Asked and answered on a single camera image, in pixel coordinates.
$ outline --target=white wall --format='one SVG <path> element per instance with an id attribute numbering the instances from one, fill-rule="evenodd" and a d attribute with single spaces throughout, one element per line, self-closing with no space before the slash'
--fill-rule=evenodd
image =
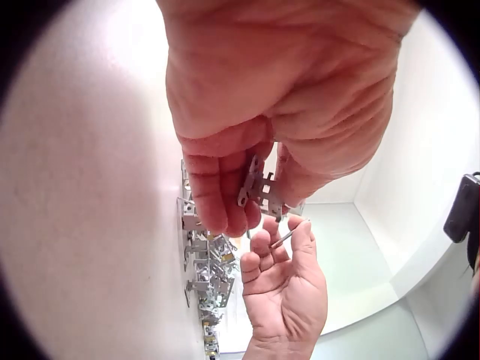
<path id="1" fill-rule="evenodd" d="M 276 166 L 276 143 L 270 156 L 265 161 L 264 173 L 269 172 L 275 174 Z M 328 203 L 352 203 L 355 199 L 355 194 L 360 186 L 365 168 L 354 172 L 348 176 L 344 176 L 340 179 L 334 180 L 331 183 L 325 185 L 321 189 L 317 190 L 312 196 L 310 196 L 307 204 L 328 204 Z"/>
<path id="2" fill-rule="evenodd" d="M 407 296 L 432 359 L 444 348 L 464 315 L 471 283 L 465 241 L 453 245 L 432 276 Z"/>
<path id="3" fill-rule="evenodd" d="M 2 274 L 53 359 L 204 359 L 183 294 L 167 51 L 154 1 L 75 1 L 2 109 Z"/>
<path id="4" fill-rule="evenodd" d="M 461 176 L 480 167 L 478 98 L 461 55 L 422 12 L 402 45 L 390 124 L 355 197 L 393 273 L 441 223 Z"/>
<path id="5" fill-rule="evenodd" d="M 221 354 L 221 360 L 240 360 L 243 353 Z M 404 300 L 371 317 L 323 335 L 312 360 L 427 360 L 415 320 Z"/>

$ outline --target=pile of metal parts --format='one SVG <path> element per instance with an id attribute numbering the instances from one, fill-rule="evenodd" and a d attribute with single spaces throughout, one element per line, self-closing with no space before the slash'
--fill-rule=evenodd
<path id="1" fill-rule="evenodd" d="M 234 251 L 237 248 L 225 235 L 212 234 L 202 225 L 192 200 L 188 174 L 184 163 L 182 171 L 182 197 L 179 198 L 181 226 L 183 235 L 184 270 L 189 263 L 193 265 L 193 278 L 185 284 L 185 298 L 191 306 L 191 294 L 198 297 L 200 320 L 204 330 L 205 354 L 209 359 L 219 355 L 218 336 L 215 326 L 222 316 L 220 308 L 227 306 L 238 270 L 238 259 Z"/>

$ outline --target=stamped metal piece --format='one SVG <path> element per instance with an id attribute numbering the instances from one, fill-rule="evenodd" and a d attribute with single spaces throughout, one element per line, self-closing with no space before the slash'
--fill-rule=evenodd
<path id="1" fill-rule="evenodd" d="M 264 179 L 264 174 L 260 169 L 260 159 L 254 155 L 250 163 L 249 171 L 245 177 L 245 182 L 240 189 L 237 204 L 245 207 L 249 199 L 254 200 L 260 206 L 260 211 L 264 214 L 274 216 L 277 222 L 282 219 L 283 202 L 279 199 L 276 193 L 276 183 L 272 180 L 273 173 L 270 172 Z M 264 200 L 268 201 L 267 206 L 264 205 Z"/>

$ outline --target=metal rod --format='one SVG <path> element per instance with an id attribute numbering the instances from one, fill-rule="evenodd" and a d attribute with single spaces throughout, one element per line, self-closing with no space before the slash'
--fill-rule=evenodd
<path id="1" fill-rule="evenodd" d="M 288 239 L 289 237 L 291 237 L 293 235 L 293 232 L 297 229 L 298 225 L 295 226 L 295 228 L 293 230 L 291 230 L 290 232 L 288 232 L 286 235 L 284 235 L 279 241 L 277 242 L 274 242 L 272 245 L 270 245 L 270 248 L 271 249 L 276 249 L 276 248 L 279 248 L 283 242 Z"/>

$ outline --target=black clip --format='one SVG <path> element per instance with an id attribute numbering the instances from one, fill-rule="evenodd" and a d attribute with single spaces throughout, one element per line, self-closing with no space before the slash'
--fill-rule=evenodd
<path id="1" fill-rule="evenodd" d="M 452 209 L 444 225 L 444 232 L 454 242 L 465 240 L 468 235 L 467 256 L 474 266 L 479 249 L 480 228 L 480 172 L 463 176 Z"/>

